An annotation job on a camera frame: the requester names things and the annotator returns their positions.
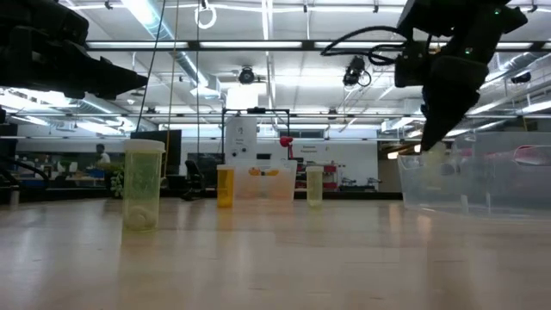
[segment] clear plastic cup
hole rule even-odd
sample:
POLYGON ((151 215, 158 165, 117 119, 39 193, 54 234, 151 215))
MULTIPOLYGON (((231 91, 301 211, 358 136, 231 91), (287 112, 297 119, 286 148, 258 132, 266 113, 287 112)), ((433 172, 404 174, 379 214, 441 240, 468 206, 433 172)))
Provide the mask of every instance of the clear plastic cup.
POLYGON ((146 139, 124 142, 122 224, 129 231, 157 228, 164 143, 146 139))
POLYGON ((227 164, 216 166, 218 171, 218 186, 216 188, 218 208, 233 207, 233 179, 235 167, 227 164))
POLYGON ((308 206, 321 207, 324 194, 324 167, 306 168, 306 200, 308 206))

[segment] clear plastic bin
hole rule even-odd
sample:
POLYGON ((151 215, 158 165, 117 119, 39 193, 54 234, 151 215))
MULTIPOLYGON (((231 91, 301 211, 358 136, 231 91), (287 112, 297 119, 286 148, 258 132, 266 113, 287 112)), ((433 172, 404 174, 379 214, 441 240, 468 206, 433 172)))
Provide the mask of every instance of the clear plastic bin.
POLYGON ((259 164, 256 160, 236 160, 234 164, 236 201, 293 201, 297 166, 295 160, 273 160, 269 164, 259 164))
POLYGON ((491 216, 551 210, 551 133, 463 135, 438 161, 398 160, 407 208, 491 216))
POLYGON ((218 207, 231 208, 233 207, 235 167, 228 164, 219 164, 216 170, 218 171, 218 185, 216 187, 218 207))
POLYGON ((131 139, 124 142, 124 149, 122 224, 130 231, 154 230, 158 224, 164 143, 131 139))
POLYGON ((324 167, 306 168, 306 200, 308 206, 321 207, 324 194, 324 167))

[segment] black chair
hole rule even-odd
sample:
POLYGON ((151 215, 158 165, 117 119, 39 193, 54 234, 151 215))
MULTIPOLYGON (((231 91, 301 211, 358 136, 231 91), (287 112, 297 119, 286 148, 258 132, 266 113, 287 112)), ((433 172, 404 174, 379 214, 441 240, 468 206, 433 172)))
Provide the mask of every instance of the black chair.
POLYGON ((186 160, 185 164, 188 169, 188 177, 182 199, 188 202, 201 199, 205 194, 205 177, 199 171, 195 161, 186 160))

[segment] person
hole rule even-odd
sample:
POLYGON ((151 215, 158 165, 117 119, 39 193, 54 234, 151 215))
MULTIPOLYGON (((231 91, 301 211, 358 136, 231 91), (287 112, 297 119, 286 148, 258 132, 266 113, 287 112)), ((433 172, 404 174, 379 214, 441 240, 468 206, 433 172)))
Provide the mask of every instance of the person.
POLYGON ((105 152, 105 146, 103 144, 96 145, 96 152, 99 154, 98 164, 110 164, 111 158, 105 152))

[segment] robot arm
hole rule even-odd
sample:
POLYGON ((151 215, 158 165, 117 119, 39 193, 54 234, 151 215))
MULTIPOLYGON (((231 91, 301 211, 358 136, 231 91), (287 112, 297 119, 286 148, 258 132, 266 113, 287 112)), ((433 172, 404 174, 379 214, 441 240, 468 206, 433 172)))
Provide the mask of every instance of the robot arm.
POLYGON ((446 136, 479 100, 478 89, 488 74, 487 64, 502 36, 528 22, 519 8, 505 6, 509 0, 409 0, 398 27, 364 28, 331 43, 321 54, 367 56, 373 65, 395 65, 396 87, 423 86, 426 117, 421 149, 428 151, 446 136), (413 39, 413 29, 429 34, 427 42, 413 39), (365 51, 330 52, 349 37, 374 30, 401 34, 401 46, 375 46, 365 51), (448 36, 439 53, 429 53, 432 36, 448 36), (396 59, 375 54, 383 50, 402 52, 396 59))
POLYGON ((147 84, 136 72, 85 51, 89 23, 54 0, 0 1, 0 86, 100 98, 147 84))

